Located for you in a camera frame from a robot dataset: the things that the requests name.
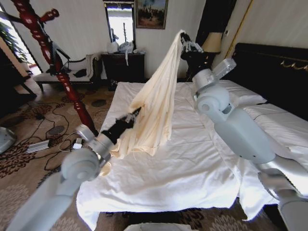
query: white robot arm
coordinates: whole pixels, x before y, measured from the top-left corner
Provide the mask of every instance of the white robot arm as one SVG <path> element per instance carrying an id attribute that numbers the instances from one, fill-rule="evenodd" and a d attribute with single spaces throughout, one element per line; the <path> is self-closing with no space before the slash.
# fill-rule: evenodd
<path id="1" fill-rule="evenodd" d="M 50 176 L 18 210 L 7 231 L 48 231 L 73 201 L 82 182 L 95 179 L 109 161 L 109 149 L 127 129 L 132 128 L 140 108 L 116 120 L 108 130 L 94 137 L 81 125 L 76 130 L 91 149 L 74 150 L 62 162 L 61 172 Z"/>
<path id="2" fill-rule="evenodd" d="M 202 58 L 203 51 L 186 34 L 182 34 L 182 43 L 181 57 L 187 60 L 194 74 L 192 80 L 197 88 L 194 99 L 198 111 L 214 122 L 215 131 L 235 154 L 257 167 L 265 189 L 280 201 L 279 211 L 287 228 L 290 231 L 308 230 L 308 172 L 295 160 L 281 157 L 287 150 L 267 135 L 243 109 L 234 108 L 228 91 L 216 85 L 236 66 L 234 60 L 223 60 L 212 72 L 204 64 L 205 59 L 194 62 Z"/>

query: patterned carpet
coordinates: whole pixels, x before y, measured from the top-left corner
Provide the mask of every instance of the patterned carpet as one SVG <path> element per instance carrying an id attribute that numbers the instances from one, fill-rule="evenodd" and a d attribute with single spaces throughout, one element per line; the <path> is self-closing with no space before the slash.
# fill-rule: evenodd
<path id="1" fill-rule="evenodd" d="M 47 87 L 42 94 L 35 83 L 27 81 L 35 88 L 37 98 L 22 106 L 15 113 L 0 119 L 0 126 L 11 129 L 17 135 L 13 147 L 0 158 L 0 231 L 5 230 L 17 209 L 36 188 L 51 174 L 60 171 L 60 164 L 69 152 L 60 152 L 58 146 L 68 150 L 77 135 L 68 134 L 80 124 L 72 103 L 61 86 Z M 106 87 L 87 90 L 78 87 L 80 97 L 100 129 L 113 92 Z M 26 154 L 29 144 L 50 139 L 51 147 L 39 152 Z M 165 222 L 190 224 L 200 231 L 277 231 L 264 212 L 250 222 L 244 222 L 245 215 L 238 201 L 231 209 L 186 209 L 164 213 L 101 213 L 97 231 L 123 231 L 130 224 L 142 222 Z M 78 216 L 74 203 L 52 228 L 52 231 L 86 231 L 88 227 Z"/>

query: red wooden bedpost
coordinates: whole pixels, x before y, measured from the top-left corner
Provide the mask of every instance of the red wooden bedpost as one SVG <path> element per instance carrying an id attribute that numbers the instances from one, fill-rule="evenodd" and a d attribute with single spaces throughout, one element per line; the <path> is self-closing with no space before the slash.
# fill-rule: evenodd
<path id="1" fill-rule="evenodd" d="M 43 29 L 42 24 L 53 20 L 55 17 L 59 16 L 59 12 L 56 9 L 52 9 L 46 12 L 42 17 L 39 17 L 32 8 L 29 0 L 12 0 L 17 10 L 19 11 L 20 19 L 24 26 L 26 26 L 34 39 L 39 42 L 42 53 L 48 64 L 52 64 L 52 45 L 49 36 Z M 69 81 L 69 76 L 65 72 L 61 72 L 63 66 L 62 60 L 58 54 L 56 54 L 55 60 L 55 70 L 57 73 L 58 80 L 62 83 L 68 98 L 73 101 L 74 109 L 78 112 L 81 122 L 88 126 L 94 135 L 98 135 L 97 130 L 94 127 L 93 120 L 89 115 L 85 105 L 80 100 L 78 92 L 73 88 Z"/>

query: framed painting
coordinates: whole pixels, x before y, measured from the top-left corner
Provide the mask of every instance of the framed painting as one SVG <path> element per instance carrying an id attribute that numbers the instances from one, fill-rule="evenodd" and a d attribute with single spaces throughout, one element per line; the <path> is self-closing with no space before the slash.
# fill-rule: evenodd
<path id="1" fill-rule="evenodd" d="M 168 0 L 136 0 L 136 28 L 165 29 Z"/>

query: bedside table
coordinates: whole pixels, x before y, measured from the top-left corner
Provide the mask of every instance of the bedside table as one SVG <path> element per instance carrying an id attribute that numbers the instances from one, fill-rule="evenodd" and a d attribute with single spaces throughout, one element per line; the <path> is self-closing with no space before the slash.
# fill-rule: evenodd
<path id="1" fill-rule="evenodd" d="M 128 54 L 128 66 L 125 54 L 102 54 L 109 90 L 115 90 L 118 82 L 145 82 L 144 54 Z"/>

